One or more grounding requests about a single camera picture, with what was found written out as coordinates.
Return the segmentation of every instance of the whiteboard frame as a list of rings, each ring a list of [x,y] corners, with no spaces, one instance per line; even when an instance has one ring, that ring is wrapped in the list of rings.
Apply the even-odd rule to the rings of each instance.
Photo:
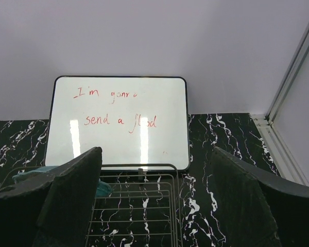
[[[169,164],[172,165],[173,167],[175,167],[179,172],[183,172],[183,171],[187,171],[190,167],[191,164],[191,160],[190,160],[190,139],[189,139],[189,122],[188,122],[188,102],[187,102],[187,85],[186,85],[186,80],[183,77],[180,76],[74,76],[74,75],[67,75],[67,76],[59,76],[56,78],[55,82],[54,82],[54,89],[53,89],[53,96],[51,98],[51,106],[50,106],[50,115],[49,115],[49,122],[48,122],[48,133],[47,133],[47,142],[46,142],[46,147],[45,147],[45,154],[44,154],[44,165],[46,166],[46,156],[47,156],[47,146],[48,146],[48,138],[49,138],[49,133],[50,133],[50,122],[52,120],[52,112],[53,112],[53,105],[54,105],[54,97],[55,97],[55,89],[56,89],[56,82],[62,78],[62,77],[79,77],[79,78],[167,78],[167,79],[181,79],[184,81],[184,88],[185,88],[185,105],[186,105],[186,125],[187,125],[187,143],[188,143],[188,165],[185,169],[177,169],[173,164]],[[139,168],[142,168],[144,166],[147,165],[157,165],[157,164],[152,164],[152,163],[148,163],[148,164],[124,164],[123,166],[126,167],[126,165],[138,165]],[[104,171],[110,171],[110,172],[118,172],[119,170],[104,170]],[[123,172],[137,172],[137,170],[122,170]],[[163,171],[163,172],[171,172],[174,171],[173,170],[153,170],[153,169],[147,169],[146,171],[152,172],[152,171]]]

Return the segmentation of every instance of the black marble wall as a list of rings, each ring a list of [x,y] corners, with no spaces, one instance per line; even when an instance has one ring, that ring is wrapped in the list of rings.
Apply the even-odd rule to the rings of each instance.
[[[181,174],[179,189],[183,245],[230,246],[224,226],[217,219],[220,205],[209,172],[213,147],[279,173],[249,114],[191,115],[189,123],[191,165]],[[24,171],[25,167],[44,165],[47,124],[48,120],[0,121],[0,185],[13,168]]]

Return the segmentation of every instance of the white door frame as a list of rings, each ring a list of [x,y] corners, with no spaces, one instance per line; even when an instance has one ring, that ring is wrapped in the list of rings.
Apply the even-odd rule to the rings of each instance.
[[[309,181],[292,156],[286,143],[274,126],[282,104],[295,81],[295,78],[309,52],[309,23],[301,38],[297,50],[288,66],[281,85],[266,116],[253,115],[254,123],[259,130],[281,176],[290,181],[309,186]]]

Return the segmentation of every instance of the wire rack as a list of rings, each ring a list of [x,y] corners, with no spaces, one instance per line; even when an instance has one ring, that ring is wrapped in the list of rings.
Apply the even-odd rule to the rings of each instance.
[[[103,165],[122,167],[124,165]],[[148,166],[155,170],[163,165]],[[178,171],[108,173],[100,179],[111,185],[107,197],[95,198],[86,247],[183,246],[181,241]]]

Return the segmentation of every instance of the black whiteboard frame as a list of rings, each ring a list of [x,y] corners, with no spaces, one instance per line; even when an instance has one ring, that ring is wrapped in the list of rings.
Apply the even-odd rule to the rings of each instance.
[[[54,104],[54,97],[55,97],[55,89],[56,89],[56,82],[62,78],[62,77],[91,77],[91,78],[176,78],[176,79],[182,79],[184,81],[184,87],[185,87],[185,104],[186,104],[186,125],[187,125],[187,143],[188,143],[188,157],[189,157],[189,161],[188,161],[188,166],[185,169],[181,169],[178,171],[187,171],[190,167],[191,164],[191,160],[190,160],[190,140],[189,140],[189,122],[188,122],[188,105],[187,105],[187,86],[186,86],[186,80],[183,77],[180,76],[73,76],[73,75],[69,75],[69,76],[59,76],[56,78],[55,82],[54,82],[54,89],[53,89],[53,96],[51,98],[51,106],[50,106],[50,115],[49,115],[49,122],[48,122],[48,133],[47,133],[47,142],[46,142],[46,147],[45,147],[45,155],[44,155],[44,165],[46,166],[46,156],[47,156],[47,146],[48,146],[48,138],[49,138],[49,132],[50,132],[50,122],[52,120],[52,111],[53,111],[53,104]],[[140,165],[140,167],[142,166],[146,166],[146,165],[156,165],[156,164],[129,164],[129,165]],[[136,170],[123,170],[126,172],[135,172]],[[171,170],[147,170],[149,172],[151,171],[165,171],[165,172],[171,172]]]

